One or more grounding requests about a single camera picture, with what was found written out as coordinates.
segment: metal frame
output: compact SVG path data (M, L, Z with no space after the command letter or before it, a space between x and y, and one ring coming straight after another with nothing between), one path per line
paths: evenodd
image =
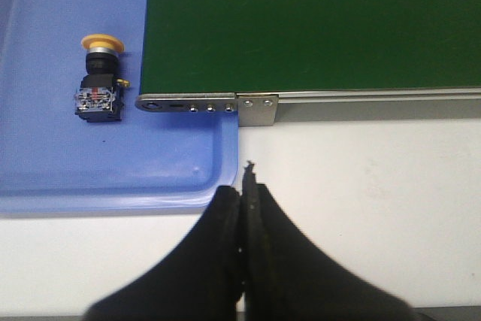
M135 106L149 112L239 112L239 126L272 126L279 103L481 99L481 87L306 92L142 94Z

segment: mounting hole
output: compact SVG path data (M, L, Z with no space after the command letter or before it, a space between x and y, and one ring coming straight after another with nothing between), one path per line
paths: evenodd
M154 101L150 101L150 102L148 102L148 103L144 103L144 104L142 105L142 107L145 108L145 109L150 109L150 110L162 108L162 106L161 106L159 103L155 103Z

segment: yellow mushroom button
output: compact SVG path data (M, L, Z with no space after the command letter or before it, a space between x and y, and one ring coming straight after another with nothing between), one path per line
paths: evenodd
M123 42L109 34L91 34L87 35L80 42L85 49L96 47L108 48L110 50L122 53L125 50Z

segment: white surface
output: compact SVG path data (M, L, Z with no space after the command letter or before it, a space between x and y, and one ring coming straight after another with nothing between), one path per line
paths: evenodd
M375 117L329 108L370 121L322 114L241 129L240 163L255 161L258 182L351 271L414 306L481 304L481 119L450 119L453 105L440 120L395 119L412 109L435 118L431 108L376 107ZM156 264L197 219L0 220L0 316L79 314Z

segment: metal bracket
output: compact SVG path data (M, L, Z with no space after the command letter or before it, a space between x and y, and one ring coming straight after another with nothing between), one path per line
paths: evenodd
M273 94L237 94L239 126L272 126L279 96Z
M237 110L237 99L234 93L141 94L135 106L149 112L231 113Z

